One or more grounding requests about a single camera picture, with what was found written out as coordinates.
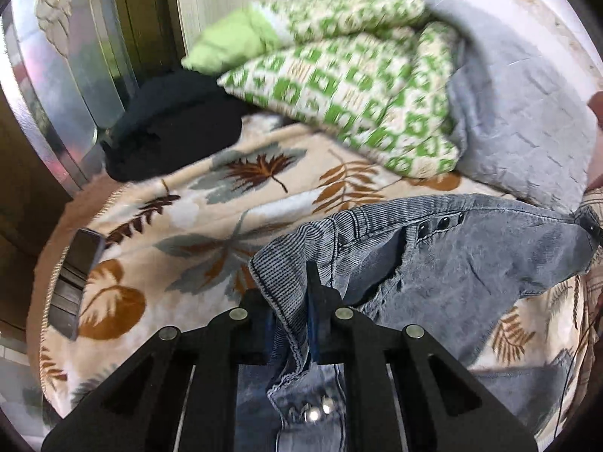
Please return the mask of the black folded garment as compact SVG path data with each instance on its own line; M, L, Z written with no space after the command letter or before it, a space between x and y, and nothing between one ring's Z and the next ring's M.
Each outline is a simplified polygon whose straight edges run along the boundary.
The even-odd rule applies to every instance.
M115 181L141 182L234 145L249 105L214 76L178 69L146 82L100 142Z

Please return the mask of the dark rectangular remote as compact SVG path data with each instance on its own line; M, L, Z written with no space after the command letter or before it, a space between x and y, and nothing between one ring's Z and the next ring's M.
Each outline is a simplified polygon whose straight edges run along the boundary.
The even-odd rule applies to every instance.
M48 322L68 340L78 335L79 316L87 279L99 262L105 248L105 237L89 229L77 230L59 266L53 286Z

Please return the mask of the grey denim pants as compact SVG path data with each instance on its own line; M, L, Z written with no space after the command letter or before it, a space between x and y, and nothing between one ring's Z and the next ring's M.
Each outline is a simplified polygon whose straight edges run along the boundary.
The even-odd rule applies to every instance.
M377 324L420 324L472 365L498 320L523 298L584 272L596 251L582 207L561 214L484 195L422 196L305 223L248 268L277 316L270 364L240 373L239 451L346 449L338 365L311 360L307 265Z

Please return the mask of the grey quilted pillow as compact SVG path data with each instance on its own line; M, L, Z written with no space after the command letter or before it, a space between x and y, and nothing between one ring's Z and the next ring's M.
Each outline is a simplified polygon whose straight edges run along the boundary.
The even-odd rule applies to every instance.
M537 47L463 0L425 0L460 34L447 85L457 168L470 179L559 212L587 188L597 121Z

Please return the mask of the green white patterned quilt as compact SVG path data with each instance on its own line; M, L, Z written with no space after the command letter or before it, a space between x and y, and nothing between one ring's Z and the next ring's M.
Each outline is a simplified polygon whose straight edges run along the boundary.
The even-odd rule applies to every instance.
M447 93L458 42L424 0L254 1L207 27L182 65L427 179L461 156Z

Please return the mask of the wooden wardrobe with mirror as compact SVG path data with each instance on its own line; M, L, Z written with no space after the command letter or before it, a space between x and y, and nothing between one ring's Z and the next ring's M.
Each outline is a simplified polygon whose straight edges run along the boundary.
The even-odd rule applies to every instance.
M182 53L177 0L1 0L3 336L24 336L34 266L100 141Z

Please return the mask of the beige leaf-pattern blanket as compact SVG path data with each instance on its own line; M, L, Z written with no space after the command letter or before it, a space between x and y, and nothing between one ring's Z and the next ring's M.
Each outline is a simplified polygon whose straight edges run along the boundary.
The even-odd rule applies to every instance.
M248 262L300 224L422 195L493 194L457 173L403 179L302 125L250 115L232 148L165 177L93 180L66 206L36 268L29 351L52 411L66 416L165 324L198 328L254 282ZM48 322L77 230L105 237L75 341Z

